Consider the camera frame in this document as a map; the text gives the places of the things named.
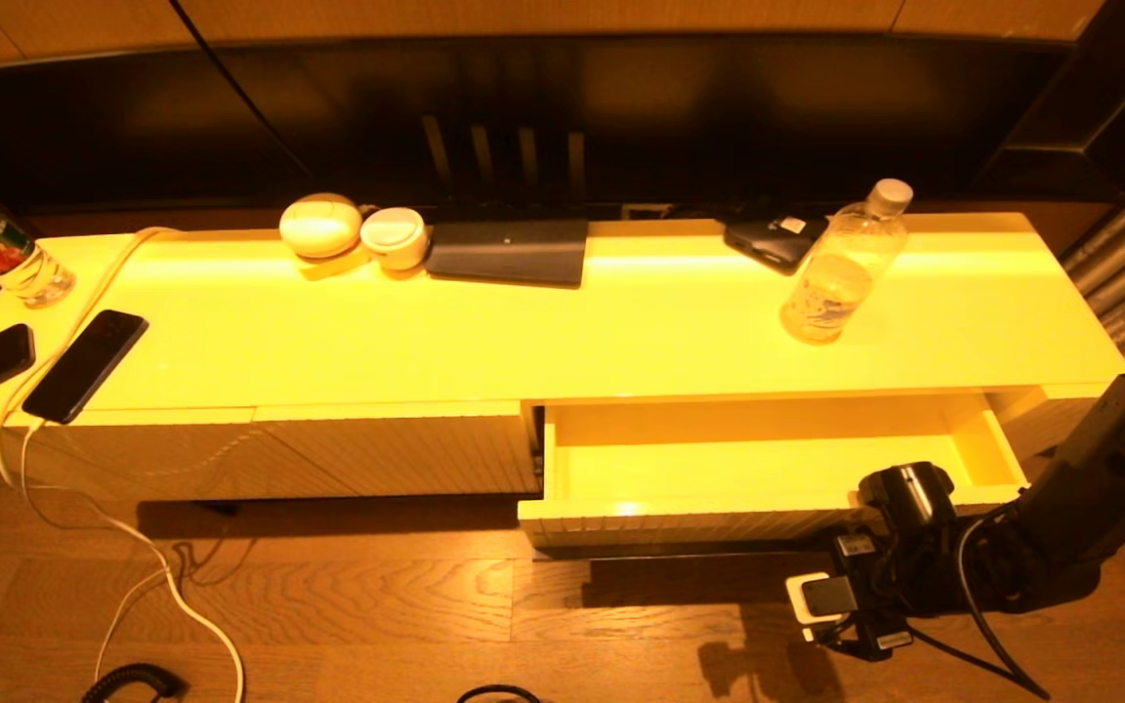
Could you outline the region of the cream drawer with dark handle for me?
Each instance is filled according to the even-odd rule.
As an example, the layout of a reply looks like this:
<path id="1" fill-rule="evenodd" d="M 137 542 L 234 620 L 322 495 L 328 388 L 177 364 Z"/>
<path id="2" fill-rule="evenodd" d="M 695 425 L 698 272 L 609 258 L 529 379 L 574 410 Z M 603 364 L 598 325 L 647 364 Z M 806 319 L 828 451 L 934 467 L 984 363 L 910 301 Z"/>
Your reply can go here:
<path id="1" fill-rule="evenodd" d="M 863 477 L 930 462 L 961 515 L 1017 497 L 1017 457 L 981 394 L 550 406 L 537 551 L 786 540 L 868 517 Z"/>

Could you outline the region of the clear bottle with white cap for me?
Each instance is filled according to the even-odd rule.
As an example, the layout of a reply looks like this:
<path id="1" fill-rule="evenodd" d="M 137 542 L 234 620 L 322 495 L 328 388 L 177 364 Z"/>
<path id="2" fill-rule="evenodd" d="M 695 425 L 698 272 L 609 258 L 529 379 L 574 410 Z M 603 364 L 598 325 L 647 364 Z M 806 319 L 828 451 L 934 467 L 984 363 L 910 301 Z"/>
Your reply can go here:
<path id="1" fill-rule="evenodd" d="M 812 344 L 839 337 L 904 249 L 912 197 L 910 184 L 881 179 L 865 200 L 835 213 L 780 310 L 789 334 Z"/>

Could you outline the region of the long white cabinet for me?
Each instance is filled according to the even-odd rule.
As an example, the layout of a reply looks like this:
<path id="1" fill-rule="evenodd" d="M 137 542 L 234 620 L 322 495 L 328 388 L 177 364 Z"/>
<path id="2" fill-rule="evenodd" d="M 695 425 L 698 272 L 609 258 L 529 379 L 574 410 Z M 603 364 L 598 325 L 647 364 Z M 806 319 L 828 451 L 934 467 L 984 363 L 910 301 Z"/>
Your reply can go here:
<path id="1" fill-rule="evenodd" d="M 575 290 L 309 280 L 273 231 L 160 231 L 100 301 L 146 333 L 27 474 L 110 501 L 526 494 L 550 406 L 981 394 L 1010 444 L 1125 373 L 1026 219 L 910 225 L 826 346 L 782 326 L 789 277 L 701 220 L 594 226 Z"/>

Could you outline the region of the black device with white label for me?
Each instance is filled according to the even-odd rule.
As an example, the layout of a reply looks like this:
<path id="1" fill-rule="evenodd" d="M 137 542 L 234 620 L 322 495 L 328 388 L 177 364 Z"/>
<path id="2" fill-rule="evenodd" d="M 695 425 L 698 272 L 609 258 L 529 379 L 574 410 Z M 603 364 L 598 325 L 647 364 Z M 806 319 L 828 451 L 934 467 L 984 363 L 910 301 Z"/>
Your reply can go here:
<path id="1" fill-rule="evenodd" d="M 795 274 L 827 227 L 824 217 L 736 220 L 724 224 L 724 244 L 781 274 Z"/>

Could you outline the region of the dark grey flat box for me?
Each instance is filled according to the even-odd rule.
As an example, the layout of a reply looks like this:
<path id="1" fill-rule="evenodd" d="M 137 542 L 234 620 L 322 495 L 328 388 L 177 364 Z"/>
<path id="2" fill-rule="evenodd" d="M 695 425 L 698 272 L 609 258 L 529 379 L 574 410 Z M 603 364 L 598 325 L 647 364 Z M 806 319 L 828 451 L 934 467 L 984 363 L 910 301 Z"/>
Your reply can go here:
<path id="1" fill-rule="evenodd" d="M 441 279 L 576 289 L 588 229 L 582 219 L 438 223 L 424 268 Z"/>

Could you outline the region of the dark wooden shelf unit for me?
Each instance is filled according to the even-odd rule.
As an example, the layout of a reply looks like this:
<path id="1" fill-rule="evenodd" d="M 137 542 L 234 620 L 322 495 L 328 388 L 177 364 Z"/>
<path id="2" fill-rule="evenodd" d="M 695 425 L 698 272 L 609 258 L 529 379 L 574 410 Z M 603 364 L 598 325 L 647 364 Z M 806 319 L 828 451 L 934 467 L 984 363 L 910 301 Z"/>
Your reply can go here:
<path id="1" fill-rule="evenodd" d="M 1125 0 L 1105 1 L 973 188 L 994 199 L 1125 201 Z"/>

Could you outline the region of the white round lidded cup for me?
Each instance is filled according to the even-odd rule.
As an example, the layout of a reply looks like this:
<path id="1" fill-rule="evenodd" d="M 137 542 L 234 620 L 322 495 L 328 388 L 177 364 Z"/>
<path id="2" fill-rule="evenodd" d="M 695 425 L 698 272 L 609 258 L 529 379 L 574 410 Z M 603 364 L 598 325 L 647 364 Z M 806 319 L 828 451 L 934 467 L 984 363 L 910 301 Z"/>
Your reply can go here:
<path id="1" fill-rule="evenodd" d="M 374 211 L 359 235 L 374 262 L 392 271 L 423 265 L 432 244 L 423 215 L 403 206 Z"/>

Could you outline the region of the black television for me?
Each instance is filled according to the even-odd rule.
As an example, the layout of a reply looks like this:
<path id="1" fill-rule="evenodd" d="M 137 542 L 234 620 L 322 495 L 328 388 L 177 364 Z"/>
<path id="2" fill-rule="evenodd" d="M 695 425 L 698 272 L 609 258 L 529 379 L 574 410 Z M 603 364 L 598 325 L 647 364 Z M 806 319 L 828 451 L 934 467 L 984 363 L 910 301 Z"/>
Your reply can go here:
<path id="1" fill-rule="evenodd" d="M 843 202 L 971 184 L 1066 62 L 879 35 L 398 37 L 0 67 L 0 204 Z"/>

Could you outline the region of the white egg-shaped case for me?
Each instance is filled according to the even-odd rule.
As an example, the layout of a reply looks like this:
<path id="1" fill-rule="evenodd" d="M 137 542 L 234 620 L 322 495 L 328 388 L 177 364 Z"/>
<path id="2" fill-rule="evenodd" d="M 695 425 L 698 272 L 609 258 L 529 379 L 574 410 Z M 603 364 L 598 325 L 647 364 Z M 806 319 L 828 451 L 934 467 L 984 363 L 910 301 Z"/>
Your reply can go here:
<path id="1" fill-rule="evenodd" d="M 287 206 L 278 219 L 278 235 L 296 256 L 328 259 L 360 243 L 363 217 L 340 193 L 312 193 Z"/>

